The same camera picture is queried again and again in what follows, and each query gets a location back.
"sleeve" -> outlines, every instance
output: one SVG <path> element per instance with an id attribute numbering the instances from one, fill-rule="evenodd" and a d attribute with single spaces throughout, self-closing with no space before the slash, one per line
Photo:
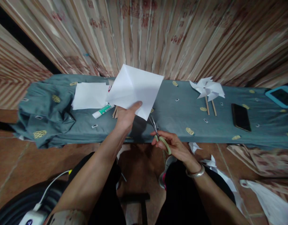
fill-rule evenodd
<path id="1" fill-rule="evenodd" d="M 44 225 L 87 225 L 85 215 L 78 210 L 65 210 L 53 214 Z"/>

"gray-blue cloth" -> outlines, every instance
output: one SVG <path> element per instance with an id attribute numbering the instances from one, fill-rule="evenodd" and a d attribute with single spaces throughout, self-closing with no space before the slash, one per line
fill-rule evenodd
<path id="1" fill-rule="evenodd" d="M 38 148 L 102 142 L 115 127 L 117 120 L 112 118 L 114 109 L 98 119 L 92 116 L 98 109 L 72 110 L 71 102 L 76 88 L 74 82 L 108 84 L 108 79 L 58 74 L 31 84 L 25 101 L 19 105 L 19 121 L 11 125 L 16 131 L 15 135 L 35 141 Z M 268 89 L 223 87 L 225 98 L 214 100 L 215 116 L 211 102 L 210 115 L 200 109 L 206 107 L 205 99 L 197 99 L 199 93 L 189 82 L 176 82 L 178 87 L 172 81 L 164 80 L 154 103 L 151 115 L 160 130 L 176 133 L 183 142 L 244 143 L 258 147 L 288 148 L 288 109 L 283 110 L 267 98 L 264 93 Z M 249 107 L 252 132 L 234 126 L 232 103 Z M 190 128 L 194 135 L 189 134 L 186 128 Z M 151 142 L 152 131 L 149 120 L 136 116 L 126 142 Z"/>

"scissor blade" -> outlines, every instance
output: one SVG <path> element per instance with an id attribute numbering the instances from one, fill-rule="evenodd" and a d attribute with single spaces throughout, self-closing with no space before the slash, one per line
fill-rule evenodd
<path id="1" fill-rule="evenodd" d="M 156 132 L 157 136 L 159 136 L 159 134 L 158 134 L 158 132 L 157 132 L 156 124 L 155 124 L 155 122 L 154 122 L 154 119 L 153 119 L 152 116 L 151 116 L 151 118 L 149 117 L 149 119 L 150 119 L 150 121 L 151 121 L 151 124 L 152 124 L 152 126 L 153 126 L 153 129 L 154 129 L 154 131 Z"/>

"charger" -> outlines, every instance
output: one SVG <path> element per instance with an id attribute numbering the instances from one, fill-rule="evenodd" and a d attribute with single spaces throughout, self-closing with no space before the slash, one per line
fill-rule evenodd
<path id="1" fill-rule="evenodd" d="M 42 225 L 45 222 L 45 219 L 47 218 L 48 214 L 46 212 L 43 211 L 38 211 L 42 205 L 42 201 L 44 200 L 44 197 L 46 195 L 46 192 L 48 191 L 48 189 L 50 188 L 50 186 L 53 184 L 54 181 L 56 181 L 56 179 L 58 179 L 60 176 L 64 175 L 65 173 L 71 173 L 72 170 L 67 170 L 63 173 L 61 173 L 60 175 L 58 175 L 46 188 L 41 200 L 35 205 L 35 207 L 33 208 L 33 210 L 28 211 L 23 219 L 21 220 L 21 222 L 19 223 L 19 225 Z"/>
<path id="2" fill-rule="evenodd" d="M 47 216 L 45 212 L 31 210 L 24 215 L 19 225 L 42 225 Z"/>

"paper pinwheel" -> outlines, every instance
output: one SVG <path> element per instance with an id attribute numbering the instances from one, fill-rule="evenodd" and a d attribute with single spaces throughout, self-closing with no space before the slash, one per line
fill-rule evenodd
<path id="1" fill-rule="evenodd" d="M 200 93 L 198 98 L 208 96 L 208 102 L 214 100 L 218 96 L 225 98 L 221 84 L 213 82 L 212 77 L 202 78 L 197 84 L 190 81 L 190 85 Z"/>

